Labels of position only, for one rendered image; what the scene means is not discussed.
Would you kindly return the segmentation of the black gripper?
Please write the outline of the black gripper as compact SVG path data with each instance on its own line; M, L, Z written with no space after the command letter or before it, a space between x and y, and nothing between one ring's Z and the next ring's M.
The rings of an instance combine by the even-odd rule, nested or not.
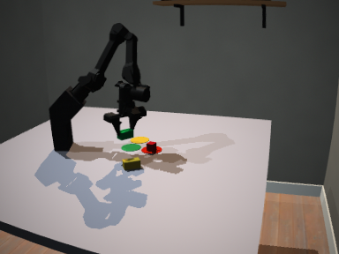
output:
M125 115L125 116L123 115L124 105L126 103L128 103L128 106L130 106L130 105L132 105L133 102L134 101L132 99L131 100L121 100L121 99L119 99L119 100L117 100L117 103L119 103L119 107L117 109L117 112L118 112L119 115L110 112L110 113L104 114L104 116L103 116L104 121L106 121L108 123L112 123L112 125L114 126L114 129L115 129L118 136L120 136L120 124L122 123L122 122L120 122L120 118L127 117L127 115ZM133 120L133 121L129 119L130 129L134 130L137 122L138 122L138 119Z

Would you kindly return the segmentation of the green circle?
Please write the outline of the green circle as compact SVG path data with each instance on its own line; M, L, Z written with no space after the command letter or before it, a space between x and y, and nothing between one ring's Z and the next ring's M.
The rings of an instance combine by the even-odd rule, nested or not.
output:
M124 145L124 146L121 147L122 150L128 151L128 152L137 151L140 148L141 148L141 146L137 145L137 144L127 144L127 145Z

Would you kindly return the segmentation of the green block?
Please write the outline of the green block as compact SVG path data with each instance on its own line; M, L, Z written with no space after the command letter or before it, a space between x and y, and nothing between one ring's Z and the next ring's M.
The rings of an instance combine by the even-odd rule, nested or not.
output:
M117 138L120 140L125 140L128 138L133 138L134 130L132 129L124 129L120 131L120 136L117 135Z

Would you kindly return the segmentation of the red cube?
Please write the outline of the red cube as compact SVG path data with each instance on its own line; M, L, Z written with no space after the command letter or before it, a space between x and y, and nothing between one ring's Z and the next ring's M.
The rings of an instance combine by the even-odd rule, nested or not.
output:
M154 150L156 150L156 142L148 142L147 143L147 151L151 151L153 152Z

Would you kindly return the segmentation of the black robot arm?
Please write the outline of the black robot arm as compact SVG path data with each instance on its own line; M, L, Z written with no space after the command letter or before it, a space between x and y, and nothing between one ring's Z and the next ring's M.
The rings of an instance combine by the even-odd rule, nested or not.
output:
M120 26L121 25L121 26ZM150 86L140 83L140 72L137 65L137 41L138 38L121 23L116 23L110 30L109 42L102 52L102 55L95 66L86 76L80 76L78 84L70 90L77 101L84 101L90 92L100 90L106 79L104 73L115 54L117 47L126 41L125 65L122 71L122 78L130 84L118 81L115 86L119 87L119 99L148 102L150 99ZM114 31L113 31L114 30ZM123 37L122 37L123 36ZM100 75L101 74L101 75ZM88 88L90 87L90 88ZM140 110L141 109L141 110ZM139 111L140 110L140 111ZM135 107L135 102L128 106L124 105L123 115L130 120L140 119L145 113L145 108Z

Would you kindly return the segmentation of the red circle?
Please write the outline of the red circle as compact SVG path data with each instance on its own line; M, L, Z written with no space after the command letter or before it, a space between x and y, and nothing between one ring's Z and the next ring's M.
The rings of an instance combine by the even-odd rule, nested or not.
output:
M159 146L157 146L157 147L156 147L156 150L154 150L153 152L147 151L147 147L144 147L144 148L141 149L141 151L142 151L143 153L159 153L161 150L162 150L162 149L161 149Z

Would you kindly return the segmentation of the yellow block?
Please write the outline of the yellow block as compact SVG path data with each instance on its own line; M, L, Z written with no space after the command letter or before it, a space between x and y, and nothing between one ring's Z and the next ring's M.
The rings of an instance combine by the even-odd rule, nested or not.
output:
M124 159L123 160L123 168L124 168L124 170L141 168L139 157Z

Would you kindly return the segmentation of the yellow circle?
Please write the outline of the yellow circle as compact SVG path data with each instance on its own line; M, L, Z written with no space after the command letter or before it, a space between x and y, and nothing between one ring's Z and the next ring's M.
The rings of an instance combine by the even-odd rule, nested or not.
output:
M136 137L131 139L131 142L136 144L146 143L147 141L149 141L149 138L146 137Z

